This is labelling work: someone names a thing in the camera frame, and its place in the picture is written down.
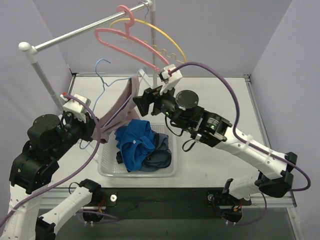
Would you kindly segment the mauve pink tank top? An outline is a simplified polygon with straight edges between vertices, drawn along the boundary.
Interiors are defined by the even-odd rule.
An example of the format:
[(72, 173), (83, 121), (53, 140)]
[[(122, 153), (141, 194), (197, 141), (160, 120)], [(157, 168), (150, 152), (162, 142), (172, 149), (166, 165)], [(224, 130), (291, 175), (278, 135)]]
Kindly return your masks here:
[(112, 108), (99, 118), (98, 126), (100, 127), (101, 134), (100, 137), (98, 137), (98, 130), (96, 127), (91, 136), (93, 140), (97, 141), (100, 139), (103, 143), (107, 143), (113, 131), (128, 125), (133, 119), (140, 119), (135, 110), (136, 104), (133, 101), (133, 97), (138, 96), (139, 88), (140, 82), (138, 75), (136, 74), (127, 81), (123, 92)]

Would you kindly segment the royal blue tank top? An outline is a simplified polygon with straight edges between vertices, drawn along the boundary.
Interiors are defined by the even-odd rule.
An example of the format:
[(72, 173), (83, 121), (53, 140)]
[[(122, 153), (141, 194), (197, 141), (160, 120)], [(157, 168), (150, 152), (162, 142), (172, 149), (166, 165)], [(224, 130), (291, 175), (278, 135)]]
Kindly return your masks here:
[(144, 159), (155, 150), (154, 134), (150, 122), (133, 119), (115, 131), (116, 147), (130, 172), (139, 171)]

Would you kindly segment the light blue wire hanger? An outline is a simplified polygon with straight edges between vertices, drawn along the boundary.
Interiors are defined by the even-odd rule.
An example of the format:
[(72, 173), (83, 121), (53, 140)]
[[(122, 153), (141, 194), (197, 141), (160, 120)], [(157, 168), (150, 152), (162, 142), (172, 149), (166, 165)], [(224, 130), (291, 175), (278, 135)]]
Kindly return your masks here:
[[(119, 78), (119, 79), (114, 79), (112, 82), (110, 83), (107, 83), (105, 80), (104, 80), (104, 77), (102, 76), (102, 73), (100, 74), (98, 72), (98, 65), (99, 63), (101, 62), (106, 62), (108, 64), (111, 64), (111, 62), (107, 59), (104, 59), (104, 58), (101, 58), (99, 59), (96, 64), (95, 64), (95, 67), (94, 67), (94, 71), (97, 75), (97, 77), (99, 77), (99, 79), (101, 80), (101, 83), (102, 83), (102, 92), (100, 93), (100, 95), (96, 98), (95, 102), (94, 103), (91, 103), (90, 106), (92, 107), (92, 111), (93, 113), (95, 113), (95, 109), (98, 105), (98, 109), (101, 109), (102, 110), (102, 102), (104, 100), (107, 100), (107, 97), (110, 98), (109, 100), (111, 100), (112, 103), (115, 103), (115, 97), (116, 97), (116, 93), (117, 93), (117, 90), (120, 90), (119, 87), (124, 87), (124, 83), (122, 84), (122, 82), (126, 82), (128, 81), (130, 78), (129, 77), (125, 77), (125, 78)], [(148, 83), (147, 80), (145, 80), (145, 75), (146, 75), (146, 67), (143, 66), (141, 68), (139, 68), (137, 70), (137, 74), (138, 74), (138, 82), (139, 84), (141, 83), (141, 81), (145, 81), (147, 83), (147, 85), (149, 85), (150, 87), (150, 84)], [(111, 89), (112, 85), (116, 84), (116, 89)], [(84, 145), (84, 141), (83, 140), (80, 140), (79, 142), (79, 148), (81, 150), (85, 150), (88, 146), (90, 146), (90, 142), (88, 141), (86, 143), (86, 145)]]

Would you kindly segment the dark navy tank top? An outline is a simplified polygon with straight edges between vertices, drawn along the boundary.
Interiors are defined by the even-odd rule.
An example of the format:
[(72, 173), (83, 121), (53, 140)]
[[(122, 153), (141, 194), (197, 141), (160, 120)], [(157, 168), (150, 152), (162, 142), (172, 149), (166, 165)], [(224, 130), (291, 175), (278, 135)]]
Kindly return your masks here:
[(172, 152), (169, 149), (169, 136), (155, 131), (152, 131), (152, 133), (154, 134), (155, 150), (143, 160), (139, 169), (141, 172), (155, 172), (171, 165)]

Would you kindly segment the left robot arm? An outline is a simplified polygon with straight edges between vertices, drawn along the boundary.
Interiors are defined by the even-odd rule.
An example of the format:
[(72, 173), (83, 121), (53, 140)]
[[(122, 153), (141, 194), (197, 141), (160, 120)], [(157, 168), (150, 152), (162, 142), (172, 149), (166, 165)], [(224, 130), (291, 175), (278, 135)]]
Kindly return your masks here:
[(11, 166), (9, 210), (0, 223), (2, 240), (54, 240), (77, 211), (100, 203), (101, 185), (85, 179), (58, 206), (38, 215), (58, 161), (78, 140), (90, 141), (97, 122), (89, 113), (79, 120), (71, 111), (63, 112), (62, 117), (45, 114), (34, 120), (27, 131), (29, 140)]

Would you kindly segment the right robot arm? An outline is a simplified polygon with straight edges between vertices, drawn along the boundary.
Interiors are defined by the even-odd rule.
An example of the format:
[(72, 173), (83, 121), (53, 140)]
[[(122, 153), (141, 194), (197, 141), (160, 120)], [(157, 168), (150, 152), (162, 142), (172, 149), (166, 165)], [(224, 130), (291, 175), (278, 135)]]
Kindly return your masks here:
[(174, 89), (160, 93), (160, 88), (147, 88), (141, 96), (133, 98), (140, 114), (146, 116), (153, 104), (151, 115), (163, 113), (174, 127), (190, 134), (194, 142), (226, 151), (258, 170), (258, 173), (227, 180), (221, 197), (227, 204), (248, 199), (255, 193), (282, 198), (292, 188), (291, 173), (297, 155), (279, 153), (253, 140), (220, 115), (198, 105), (199, 97), (192, 90), (175, 93)]

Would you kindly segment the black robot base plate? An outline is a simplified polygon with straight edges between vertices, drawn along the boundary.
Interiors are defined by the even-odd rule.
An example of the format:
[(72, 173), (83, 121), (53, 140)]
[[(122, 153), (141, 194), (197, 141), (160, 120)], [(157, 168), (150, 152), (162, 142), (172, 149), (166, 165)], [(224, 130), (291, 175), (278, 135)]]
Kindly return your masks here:
[(221, 187), (102, 188), (87, 207), (101, 209), (120, 220), (218, 219), (223, 208), (239, 199)]

